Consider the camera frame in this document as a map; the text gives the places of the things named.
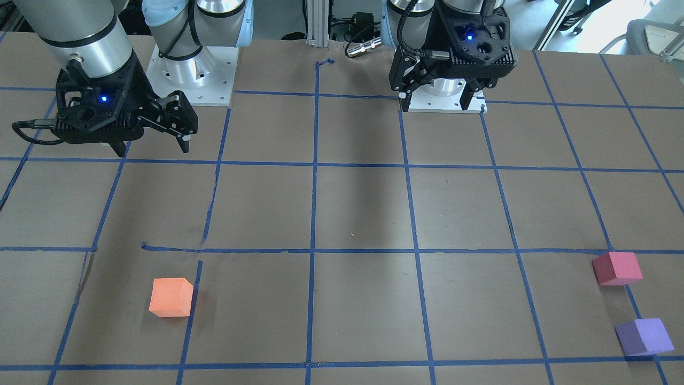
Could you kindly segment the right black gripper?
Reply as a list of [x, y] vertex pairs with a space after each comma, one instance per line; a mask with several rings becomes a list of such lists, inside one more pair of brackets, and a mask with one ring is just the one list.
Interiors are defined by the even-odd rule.
[[56, 83], [55, 136], [69, 144], [107, 143], [119, 158], [149, 127], [174, 136], [183, 153], [199, 119], [181, 90], [158, 98], [147, 80], [137, 54], [132, 52], [117, 71], [91, 78], [83, 60], [69, 59]]

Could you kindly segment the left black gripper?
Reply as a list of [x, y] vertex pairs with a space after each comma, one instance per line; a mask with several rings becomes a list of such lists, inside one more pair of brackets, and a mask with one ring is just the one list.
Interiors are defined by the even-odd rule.
[[450, 54], [449, 59], [418, 58], [397, 47], [388, 80], [400, 93], [400, 106], [408, 112], [413, 93], [433, 78], [465, 80], [463, 111], [486, 111], [484, 90], [507, 76], [518, 64], [510, 43], [510, 19], [506, 10], [493, 14], [465, 14], [454, 8], [437, 8], [427, 33], [427, 48]]

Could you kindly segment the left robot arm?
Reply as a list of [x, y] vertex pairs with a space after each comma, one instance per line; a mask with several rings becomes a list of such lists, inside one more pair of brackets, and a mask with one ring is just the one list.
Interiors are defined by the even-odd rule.
[[516, 66], [503, 1], [385, 1], [388, 82], [404, 112], [484, 114], [484, 90]]

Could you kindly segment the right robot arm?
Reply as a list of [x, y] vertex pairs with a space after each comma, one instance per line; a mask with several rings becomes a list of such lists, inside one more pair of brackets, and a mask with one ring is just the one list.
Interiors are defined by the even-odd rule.
[[32, 29], [59, 61], [54, 119], [19, 120], [12, 130], [37, 145], [102, 143], [119, 157], [126, 143], [152, 128], [173, 136], [184, 153], [198, 133], [190, 90], [221, 86], [231, 95], [234, 52], [252, 42], [252, 1], [143, 1], [145, 24], [156, 40], [152, 56], [170, 90], [157, 94], [110, 1], [17, 1]]

